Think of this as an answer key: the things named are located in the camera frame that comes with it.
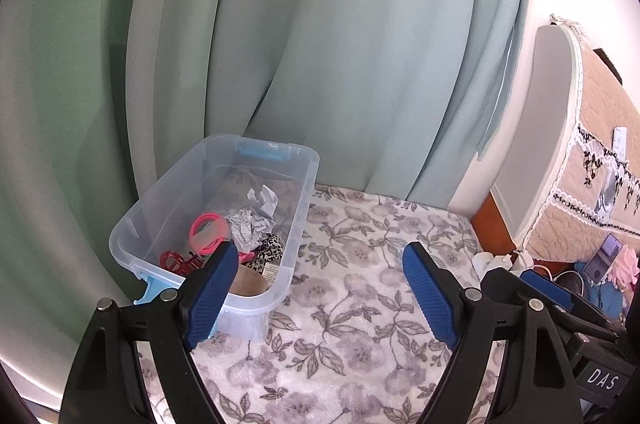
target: black device label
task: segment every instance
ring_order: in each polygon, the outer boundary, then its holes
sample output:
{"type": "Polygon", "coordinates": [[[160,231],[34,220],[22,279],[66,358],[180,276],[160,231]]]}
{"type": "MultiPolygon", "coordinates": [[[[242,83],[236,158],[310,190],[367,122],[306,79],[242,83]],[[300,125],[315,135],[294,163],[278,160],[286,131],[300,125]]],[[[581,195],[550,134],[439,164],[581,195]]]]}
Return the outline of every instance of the black device label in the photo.
{"type": "Polygon", "coordinates": [[[607,398],[619,396],[628,380],[626,375],[593,361],[575,379],[580,386],[607,398]]]}

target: white wall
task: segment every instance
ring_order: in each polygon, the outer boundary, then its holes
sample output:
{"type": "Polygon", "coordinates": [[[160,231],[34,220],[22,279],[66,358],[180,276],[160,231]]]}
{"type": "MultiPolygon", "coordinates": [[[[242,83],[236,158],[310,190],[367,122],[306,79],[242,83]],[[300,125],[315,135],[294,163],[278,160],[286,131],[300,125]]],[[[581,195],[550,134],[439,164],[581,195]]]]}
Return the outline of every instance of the white wall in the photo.
{"type": "Polygon", "coordinates": [[[582,24],[591,40],[604,49],[640,109],[640,3],[638,0],[530,0],[511,100],[485,158],[471,163],[451,199],[450,211],[472,216],[494,183],[522,114],[532,67],[535,33],[556,13],[582,24]]]}

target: pink ring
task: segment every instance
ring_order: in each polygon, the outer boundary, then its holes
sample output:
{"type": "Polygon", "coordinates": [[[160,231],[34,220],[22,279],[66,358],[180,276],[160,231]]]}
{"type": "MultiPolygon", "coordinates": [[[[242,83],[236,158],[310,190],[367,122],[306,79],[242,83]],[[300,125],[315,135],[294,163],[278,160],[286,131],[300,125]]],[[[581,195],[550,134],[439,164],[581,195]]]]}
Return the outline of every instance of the pink ring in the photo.
{"type": "MultiPolygon", "coordinates": [[[[220,218],[222,218],[222,216],[220,216],[217,213],[205,213],[205,214],[201,214],[198,218],[196,218],[196,220],[191,224],[191,229],[189,230],[189,244],[191,245],[191,248],[193,250],[195,250],[192,243],[192,238],[194,237],[194,235],[196,235],[199,232],[199,230],[202,229],[202,226],[207,222],[215,222],[220,218]]],[[[203,249],[200,250],[198,254],[201,254],[203,256],[213,254],[216,248],[225,240],[228,240],[228,238],[225,238],[224,236],[217,237],[209,245],[207,245],[206,247],[203,247],[203,249]]]]}

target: blue rubber pad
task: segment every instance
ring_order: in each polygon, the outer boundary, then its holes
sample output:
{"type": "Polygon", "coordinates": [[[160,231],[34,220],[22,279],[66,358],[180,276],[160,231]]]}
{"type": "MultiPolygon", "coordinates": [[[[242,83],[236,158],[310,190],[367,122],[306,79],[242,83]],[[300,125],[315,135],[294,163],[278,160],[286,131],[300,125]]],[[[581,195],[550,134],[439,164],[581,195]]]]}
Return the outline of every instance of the blue rubber pad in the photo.
{"type": "Polygon", "coordinates": [[[537,291],[542,292],[567,312],[571,312],[574,309],[574,302],[571,300],[571,294],[568,291],[544,276],[540,276],[540,274],[534,270],[524,271],[520,274],[520,279],[537,291]]]}
{"type": "Polygon", "coordinates": [[[402,269],[434,337],[453,350],[459,340],[453,326],[453,310],[411,245],[402,254],[402,269]]]}
{"type": "Polygon", "coordinates": [[[191,306],[189,329],[184,337],[189,351],[209,337],[237,272],[238,251],[235,245],[230,244],[191,306]]]}

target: brown oval object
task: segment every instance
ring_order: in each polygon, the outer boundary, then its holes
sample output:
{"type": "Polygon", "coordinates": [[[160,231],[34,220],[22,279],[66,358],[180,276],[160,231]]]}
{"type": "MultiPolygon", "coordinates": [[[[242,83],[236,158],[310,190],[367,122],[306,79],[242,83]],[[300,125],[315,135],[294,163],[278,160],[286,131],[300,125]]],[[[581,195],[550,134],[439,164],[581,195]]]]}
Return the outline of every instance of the brown oval object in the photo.
{"type": "Polygon", "coordinates": [[[239,264],[236,278],[231,284],[229,292],[238,296],[250,297],[266,292],[267,288],[267,280],[262,274],[239,264]]]}

